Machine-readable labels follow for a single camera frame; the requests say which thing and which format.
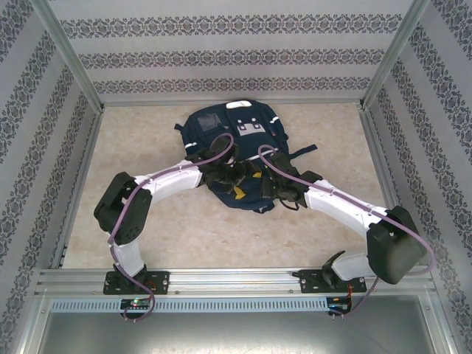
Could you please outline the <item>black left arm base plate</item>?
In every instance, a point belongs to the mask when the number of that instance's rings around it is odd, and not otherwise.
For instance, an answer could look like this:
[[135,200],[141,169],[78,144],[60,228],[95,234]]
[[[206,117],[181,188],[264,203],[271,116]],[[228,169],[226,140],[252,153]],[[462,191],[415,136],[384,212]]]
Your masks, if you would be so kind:
[[[153,294],[165,295],[168,292],[170,273],[168,271],[141,271],[137,274],[135,280],[149,288]],[[131,282],[118,271],[109,271],[106,274],[103,293],[105,295],[147,294],[144,289]]]

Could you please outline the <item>aluminium side rail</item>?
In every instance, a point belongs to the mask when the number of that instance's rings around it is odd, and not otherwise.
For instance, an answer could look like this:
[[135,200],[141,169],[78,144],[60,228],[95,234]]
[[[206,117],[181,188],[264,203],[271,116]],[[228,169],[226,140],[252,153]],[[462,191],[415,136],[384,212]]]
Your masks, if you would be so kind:
[[399,204],[397,193],[395,192],[392,177],[390,175],[387,161],[381,147],[381,142],[375,130],[374,123],[368,111],[363,108],[358,109],[364,135],[366,137],[367,145],[372,163],[375,168],[376,175],[380,184],[383,199],[386,206],[392,208]]
[[74,177],[74,183],[68,199],[68,204],[66,205],[65,215],[63,216],[63,220],[61,221],[59,228],[57,242],[55,243],[52,258],[50,259],[49,265],[47,266],[48,269],[61,268],[63,265],[63,255],[65,252],[67,252],[69,239],[74,227],[74,221],[77,216],[80,199],[83,194],[83,188],[86,183],[87,174],[90,168],[92,156],[94,154],[94,149],[97,143],[104,113],[104,108],[100,113],[97,113],[93,124],[89,129],[86,144],[84,145],[83,153],[81,155],[80,164]]

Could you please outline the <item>small controller circuit board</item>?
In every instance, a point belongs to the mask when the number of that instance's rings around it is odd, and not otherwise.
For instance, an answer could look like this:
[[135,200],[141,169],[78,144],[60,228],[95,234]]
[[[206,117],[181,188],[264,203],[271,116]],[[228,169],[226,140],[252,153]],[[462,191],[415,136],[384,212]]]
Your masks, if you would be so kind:
[[327,306],[334,313],[349,313],[352,309],[352,299],[350,297],[330,297],[327,298]]
[[149,299],[123,299],[120,303],[121,310],[148,310],[151,301]]

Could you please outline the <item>aluminium mounting rail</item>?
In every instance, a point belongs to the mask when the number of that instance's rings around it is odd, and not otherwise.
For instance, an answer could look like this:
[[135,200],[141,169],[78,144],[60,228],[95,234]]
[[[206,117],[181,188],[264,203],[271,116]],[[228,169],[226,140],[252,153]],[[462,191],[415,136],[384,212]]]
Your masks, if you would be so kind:
[[[34,296],[46,298],[103,297],[106,269],[45,269],[39,274]],[[181,268],[170,269],[164,284],[173,297],[281,297],[301,296],[294,268]]]

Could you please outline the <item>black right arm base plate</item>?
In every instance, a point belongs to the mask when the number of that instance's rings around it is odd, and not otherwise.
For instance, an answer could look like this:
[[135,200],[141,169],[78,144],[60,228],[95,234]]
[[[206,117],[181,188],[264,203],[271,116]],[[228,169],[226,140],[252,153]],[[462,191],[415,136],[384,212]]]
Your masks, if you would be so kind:
[[363,294],[367,291],[365,281],[353,278],[349,281],[342,280],[333,271],[321,269],[301,269],[291,275],[299,280],[300,290],[303,294],[334,294],[353,293]]

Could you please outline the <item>grey sheet metal shelf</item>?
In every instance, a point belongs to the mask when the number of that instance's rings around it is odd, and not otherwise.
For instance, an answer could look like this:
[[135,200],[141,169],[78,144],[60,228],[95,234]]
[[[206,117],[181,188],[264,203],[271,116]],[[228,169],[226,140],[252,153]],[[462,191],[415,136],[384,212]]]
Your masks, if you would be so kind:
[[459,354],[431,295],[372,296],[353,315],[158,313],[137,324],[81,299],[32,310],[20,354]]

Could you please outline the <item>aluminium frame post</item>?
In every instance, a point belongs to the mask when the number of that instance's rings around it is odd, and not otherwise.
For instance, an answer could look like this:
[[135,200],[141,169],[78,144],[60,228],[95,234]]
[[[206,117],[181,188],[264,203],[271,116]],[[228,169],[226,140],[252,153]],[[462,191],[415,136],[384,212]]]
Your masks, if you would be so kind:
[[85,94],[88,102],[91,104],[92,109],[95,113],[101,113],[104,104],[78,54],[67,37],[65,30],[49,4],[49,0],[29,0],[29,2],[54,41],[61,57],[74,75],[75,80]]
[[386,77],[394,66],[396,60],[399,58],[409,36],[414,28],[417,26],[422,14],[424,13],[430,0],[412,0],[412,3],[401,21],[391,44],[383,56],[379,67],[374,73],[364,96],[360,99],[358,109],[366,111],[373,103]]

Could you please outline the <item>navy blue student backpack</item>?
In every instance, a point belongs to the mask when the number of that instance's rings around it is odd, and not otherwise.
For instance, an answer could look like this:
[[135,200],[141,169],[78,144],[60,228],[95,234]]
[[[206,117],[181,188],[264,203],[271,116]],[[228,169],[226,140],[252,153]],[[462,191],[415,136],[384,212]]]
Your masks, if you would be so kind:
[[[181,134],[184,149],[189,143],[208,148],[217,139],[230,133],[234,144],[240,147],[243,160],[254,162],[261,171],[265,171],[266,168],[258,154],[261,145],[270,145],[284,153],[290,162],[317,149],[316,145],[308,145],[291,153],[288,147],[288,135],[280,118],[270,106],[256,100],[239,100],[202,108],[189,115],[183,125],[177,124],[174,128]],[[263,214],[271,211],[274,202],[279,199],[261,198],[261,185],[260,179],[255,181],[254,189],[250,190],[241,201],[236,201],[227,194],[210,191],[229,208]]]

